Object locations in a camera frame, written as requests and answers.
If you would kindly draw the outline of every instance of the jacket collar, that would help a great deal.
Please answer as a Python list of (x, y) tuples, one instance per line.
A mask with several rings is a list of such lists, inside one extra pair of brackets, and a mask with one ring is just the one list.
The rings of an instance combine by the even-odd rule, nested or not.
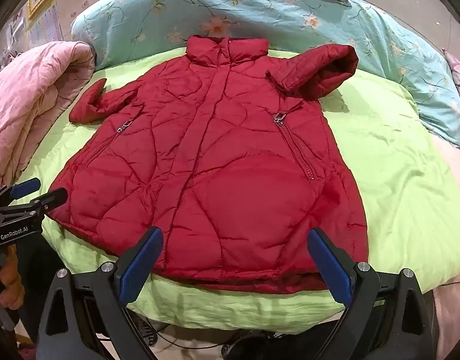
[(188, 38), (187, 57), (200, 65), (218, 66), (253, 61), (268, 54), (267, 39)]

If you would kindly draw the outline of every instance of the quilted jacket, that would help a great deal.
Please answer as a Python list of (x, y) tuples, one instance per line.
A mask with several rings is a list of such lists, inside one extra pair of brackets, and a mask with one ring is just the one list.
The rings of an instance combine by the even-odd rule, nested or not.
[(122, 88), (101, 95), (97, 81), (70, 121), (106, 120), (54, 181), (69, 198), (50, 217), (115, 255), (157, 226), (154, 272), (221, 290), (325, 288), (306, 248), (315, 226), (366, 261), (362, 201), (317, 101), (356, 53), (267, 54), (263, 39), (193, 36)]

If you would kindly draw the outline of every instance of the silver screw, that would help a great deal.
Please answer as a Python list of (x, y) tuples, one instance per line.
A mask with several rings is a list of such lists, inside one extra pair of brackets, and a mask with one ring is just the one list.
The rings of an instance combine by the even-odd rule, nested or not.
[(56, 273), (56, 276), (58, 276), (61, 279), (64, 278), (67, 275), (67, 273), (68, 271), (65, 268), (62, 268)]
[(413, 278), (413, 271), (411, 269), (405, 268), (404, 275), (407, 276), (408, 278)]
[(114, 264), (112, 262), (106, 262), (102, 265), (103, 272), (110, 272), (113, 269)]
[(370, 265), (368, 265), (366, 262), (359, 262), (357, 264), (358, 269), (360, 269), (362, 272), (367, 272), (370, 271)]

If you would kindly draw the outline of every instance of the jacket sleeve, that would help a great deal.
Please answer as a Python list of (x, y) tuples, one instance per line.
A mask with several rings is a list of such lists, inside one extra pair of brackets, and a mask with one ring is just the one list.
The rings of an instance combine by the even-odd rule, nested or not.
[(107, 79), (99, 79), (80, 97), (68, 116), (72, 123), (90, 123), (118, 112), (135, 96), (140, 81), (132, 81), (124, 87), (101, 94)]
[(316, 100), (337, 89), (355, 74), (358, 57), (353, 47), (327, 44), (290, 59), (281, 59), (268, 71), (283, 92), (300, 92)]

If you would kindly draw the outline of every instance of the blue gripper pad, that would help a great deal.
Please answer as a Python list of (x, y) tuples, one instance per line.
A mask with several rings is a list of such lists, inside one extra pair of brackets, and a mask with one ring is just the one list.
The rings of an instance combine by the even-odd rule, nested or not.
[(308, 233), (307, 248), (335, 302), (348, 308), (353, 298), (350, 278), (315, 230)]
[(115, 279), (121, 306), (137, 300), (162, 249), (162, 231), (158, 227), (150, 227), (138, 244), (119, 258)]
[(39, 179), (31, 178), (30, 180), (14, 185), (11, 188), (10, 197), (14, 200), (21, 199), (26, 195), (30, 195), (30, 193), (36, 192), (41, 186)]

